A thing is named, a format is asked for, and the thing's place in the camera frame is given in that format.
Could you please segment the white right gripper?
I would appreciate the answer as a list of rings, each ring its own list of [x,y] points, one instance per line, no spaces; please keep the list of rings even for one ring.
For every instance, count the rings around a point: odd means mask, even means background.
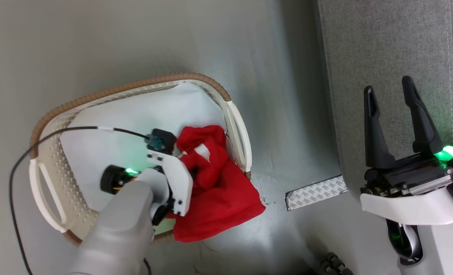
[[[415,154],[395,160],[380,125],[380,108],[372,86],[363,92],[367,184],[362,209],[412,226],[453,223],[453,145],[443,142],[410,76],[401,80],[410,109]]]

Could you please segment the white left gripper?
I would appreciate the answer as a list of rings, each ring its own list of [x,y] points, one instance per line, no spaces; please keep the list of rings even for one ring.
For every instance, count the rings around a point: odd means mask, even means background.
[[[168,214],[186,216],[193,180],[184,163],[176,156],[153,150],[148,152],[147,160],[152,167],[141,171],[135,181],[144,183],[152,193],[152,225],[158,226]]]

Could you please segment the red basketball jersey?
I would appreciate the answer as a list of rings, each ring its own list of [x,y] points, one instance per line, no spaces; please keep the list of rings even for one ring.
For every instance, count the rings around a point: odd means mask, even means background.
[[[176,241],[211,238],[265,211],[257,189],[228,156],[227,138],[220,126],[186,126],[176,146],[193,179],[188,213],[169,214],[175,219]]]

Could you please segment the grey fabric sofa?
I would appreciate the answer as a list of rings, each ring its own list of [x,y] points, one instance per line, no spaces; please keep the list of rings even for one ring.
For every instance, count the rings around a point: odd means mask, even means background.
[[[341,172],[366,184],[363,91],[372,86],[388,150],[413,155],[401,80],[410,76],[445,144],[453,143],[453,0],[318,0]]]

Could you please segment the white garment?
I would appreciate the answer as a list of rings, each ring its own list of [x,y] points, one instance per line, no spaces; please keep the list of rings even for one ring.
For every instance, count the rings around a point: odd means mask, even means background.
[[[171,89],[131,96],[82,110],[70,127],[101,126],[140,134],[161,129],[178,136],[186,126],[219,125],[226,130],[223,110],[199,86],[181,83]],[[65,132],[60,141],[87,206],[101,211],[112,195],[101,191],[108,165],[142,171],[151,167],[147,145],[138,136],[101,130]]]

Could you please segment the grey printed tape strip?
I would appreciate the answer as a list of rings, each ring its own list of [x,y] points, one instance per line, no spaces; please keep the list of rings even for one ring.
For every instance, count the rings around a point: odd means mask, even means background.
[[[286,210],[292,211],[348,192],[342,175],[312,183],[285,194]]]

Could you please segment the cream plastic laundry basket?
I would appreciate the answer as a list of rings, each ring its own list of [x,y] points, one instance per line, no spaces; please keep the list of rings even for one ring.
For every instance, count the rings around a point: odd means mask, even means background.
[[[179,73],[148,78],[82,96],[49,111],[34,128],[30,144],[47,134],[66,129],[85,109],[142,94],[162,92],[181,83],[202,88],[223,111],[225,133],[232,158],[249,178],[252,149],[242,116],[230,94],[216,80],[199,73]],[[60,137],[53,136],[30,153],[29,175],[33,197],[42,216],[75,247],[91,231],[99,213],[91,209],[82,195],[66,158]]]

